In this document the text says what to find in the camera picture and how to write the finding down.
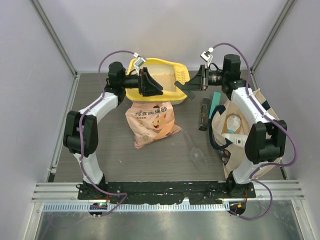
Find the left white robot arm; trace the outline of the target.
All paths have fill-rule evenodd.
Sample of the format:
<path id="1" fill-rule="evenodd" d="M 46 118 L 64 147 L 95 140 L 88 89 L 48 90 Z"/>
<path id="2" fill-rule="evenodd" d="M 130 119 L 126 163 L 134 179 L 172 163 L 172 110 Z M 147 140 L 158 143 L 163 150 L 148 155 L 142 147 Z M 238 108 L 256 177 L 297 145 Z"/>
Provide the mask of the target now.
<path id="1" fill-rule="evenodd" d="M 80 111 L 71 110 L 66 116 L 63 145 L 77 159 L 83 174 L 82 183 L 76 185 L 81 200 L 100 200 L 109 195 L 106 178 L 96 155 L 100 120 L 122 103 L 126 89 L 137 89 L 144 97 L 163 94 L 163 87 L 143 66 L 145 62 L 142 57 L 135 60 L 134 74 L 126 74 L 121 62 L 111 63 L 108 77 L 102 84 L 102 94 L 89 106 Z"/>

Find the clear plastic scoop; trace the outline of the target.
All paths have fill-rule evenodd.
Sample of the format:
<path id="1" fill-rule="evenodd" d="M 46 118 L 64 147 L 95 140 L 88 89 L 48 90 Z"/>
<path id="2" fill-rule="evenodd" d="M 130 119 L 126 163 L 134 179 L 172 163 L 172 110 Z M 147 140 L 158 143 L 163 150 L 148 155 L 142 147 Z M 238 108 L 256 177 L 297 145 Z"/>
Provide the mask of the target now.
<path id="1" fill-rule="evenodd" d="M 207 167 L 207 162 L 205 160 L 203 152 L 195 146 L 188 131 L 184 131 L 183 134 L 190 150 L 190 160 L 192 161 L 193 165 L 196 167 L 198 171 L 204 171 Z"/>

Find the pink cat litter bag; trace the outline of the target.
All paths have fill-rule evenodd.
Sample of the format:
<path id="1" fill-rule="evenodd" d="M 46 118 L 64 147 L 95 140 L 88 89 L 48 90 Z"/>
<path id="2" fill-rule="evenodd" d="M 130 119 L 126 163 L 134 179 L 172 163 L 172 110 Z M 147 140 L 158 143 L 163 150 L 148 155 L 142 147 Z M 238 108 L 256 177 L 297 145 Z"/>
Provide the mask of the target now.
<path id="1" fill-rule="evenodd" d="M 134 147 L 140 149 L 148 144 L 174 135 L 182 130 L 176 125 L 171 102 L 136 103 L 125 113 L 134 134 Z"/>

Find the black bag clip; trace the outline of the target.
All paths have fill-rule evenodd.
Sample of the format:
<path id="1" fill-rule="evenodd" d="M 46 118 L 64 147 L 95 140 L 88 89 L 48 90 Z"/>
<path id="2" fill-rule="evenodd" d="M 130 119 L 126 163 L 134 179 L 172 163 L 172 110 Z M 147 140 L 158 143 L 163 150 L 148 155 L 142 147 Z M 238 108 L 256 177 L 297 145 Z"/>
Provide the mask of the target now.
<path id="1" fill-rule="evenodd" d="M 193 100 L 195 95 L 192 93 L 193 86 L 189 83 L 182 84 L 179 81 L 175 81 L 174 85 L 179 88 L 189 99 Z"/>

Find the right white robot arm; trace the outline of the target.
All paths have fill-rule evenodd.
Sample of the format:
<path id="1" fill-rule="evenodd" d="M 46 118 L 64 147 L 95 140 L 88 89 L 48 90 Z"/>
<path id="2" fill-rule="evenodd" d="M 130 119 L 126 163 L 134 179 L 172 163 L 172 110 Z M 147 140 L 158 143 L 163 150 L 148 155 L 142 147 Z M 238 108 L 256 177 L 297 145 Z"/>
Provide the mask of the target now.
<path id="1" fill-rule="evenodd" d="M 271 116 L 253 95 L 248 81 L 241 78 L 240 65 L 238 55 L 227 54 L 222 69 L 212 71 L 209 65 L 201 65 L 195 77 L 177 85 L 190 99 L 195 97 L 193 91 L 220 86 L 228 99 L 239 107 L 250 126 L 244 145 L 244 160 L 226 179 L 226 193 L 233 198 L 243 193 L 260 169 L 277 165 L 276 160 L 285 153 L 287 131 L 286 122 Z"/>

